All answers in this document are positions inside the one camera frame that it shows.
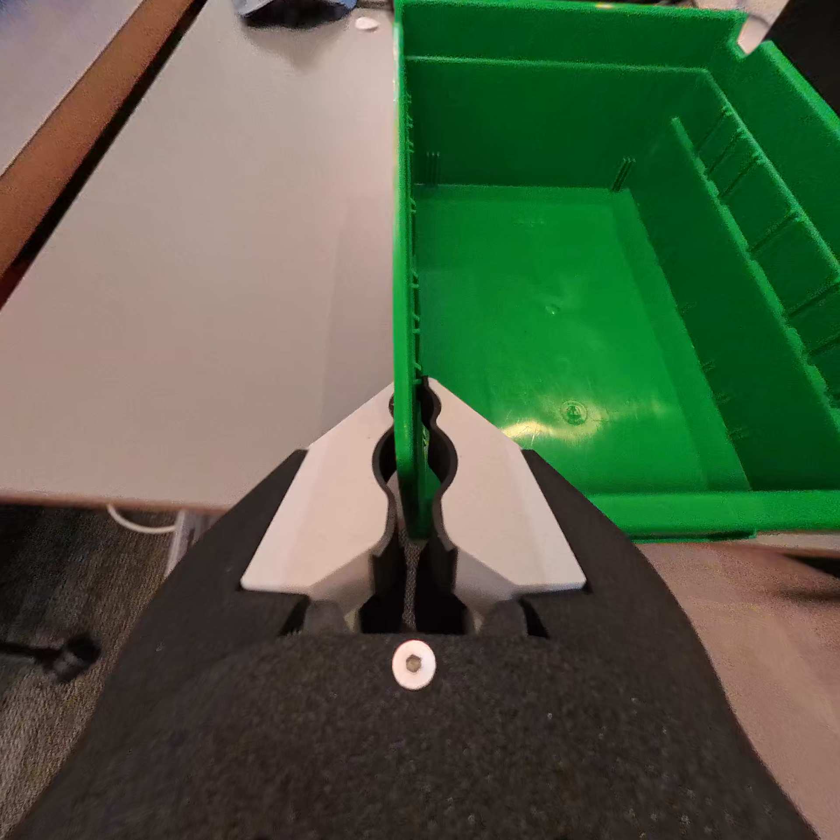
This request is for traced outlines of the black caster leg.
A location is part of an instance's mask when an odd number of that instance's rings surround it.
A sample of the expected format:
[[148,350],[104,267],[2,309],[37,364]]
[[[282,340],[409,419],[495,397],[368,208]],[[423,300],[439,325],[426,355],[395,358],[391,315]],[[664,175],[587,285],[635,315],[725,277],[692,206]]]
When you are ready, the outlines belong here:
[[2,659],[24,660],[40,668],[58,685],[68,684],[88,672],[101,655],[98,643],[85,634],[70,637],[57,647],[1,642]]

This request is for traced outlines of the green plastic bin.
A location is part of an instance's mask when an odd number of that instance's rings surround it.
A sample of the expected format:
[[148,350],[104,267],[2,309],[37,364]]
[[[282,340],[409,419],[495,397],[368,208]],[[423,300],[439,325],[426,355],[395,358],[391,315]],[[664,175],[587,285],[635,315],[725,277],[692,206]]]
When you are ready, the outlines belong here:
[[747,13],[395,2],[395,457],[435,379],[636,539],[838,530],[838,116]]

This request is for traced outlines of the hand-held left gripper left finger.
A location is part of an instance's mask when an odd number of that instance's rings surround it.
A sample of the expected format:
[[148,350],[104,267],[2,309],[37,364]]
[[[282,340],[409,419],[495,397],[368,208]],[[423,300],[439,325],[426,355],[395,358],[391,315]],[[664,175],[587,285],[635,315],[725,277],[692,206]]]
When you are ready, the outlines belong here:
[[363,632],[401,629],[393,385],[306,450],[240,579],[355,613]]

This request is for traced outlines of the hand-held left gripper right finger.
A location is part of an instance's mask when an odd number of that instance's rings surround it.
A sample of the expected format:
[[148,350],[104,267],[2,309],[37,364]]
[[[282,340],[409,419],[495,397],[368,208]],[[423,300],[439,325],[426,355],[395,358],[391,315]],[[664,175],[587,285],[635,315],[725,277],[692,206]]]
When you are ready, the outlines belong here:
[[467,624],[502,602],[582,591],[585,574],[525,450],[431,377],[420,407],[437,480],[420,558],[420,623]]

